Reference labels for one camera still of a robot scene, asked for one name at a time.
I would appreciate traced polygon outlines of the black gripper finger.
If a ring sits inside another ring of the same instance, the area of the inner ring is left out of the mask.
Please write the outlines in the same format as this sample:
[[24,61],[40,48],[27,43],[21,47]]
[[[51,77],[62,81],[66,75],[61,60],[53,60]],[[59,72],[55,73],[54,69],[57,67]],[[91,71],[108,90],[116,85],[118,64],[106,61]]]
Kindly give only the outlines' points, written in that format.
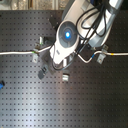
[[38,78],[43,79],[47,72],[48,68],[46,66],[43,66],[38,72]]

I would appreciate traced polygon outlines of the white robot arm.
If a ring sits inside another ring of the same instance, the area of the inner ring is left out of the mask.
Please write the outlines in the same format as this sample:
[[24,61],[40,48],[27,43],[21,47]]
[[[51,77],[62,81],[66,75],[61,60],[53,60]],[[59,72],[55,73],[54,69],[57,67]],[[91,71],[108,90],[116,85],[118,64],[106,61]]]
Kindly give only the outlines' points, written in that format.
[[88,0],[69,0],[56,38],[48,48],[53,68],[65,70],[86,45],[102,46],[122,3],[123,0],[102,0],[94,6]]

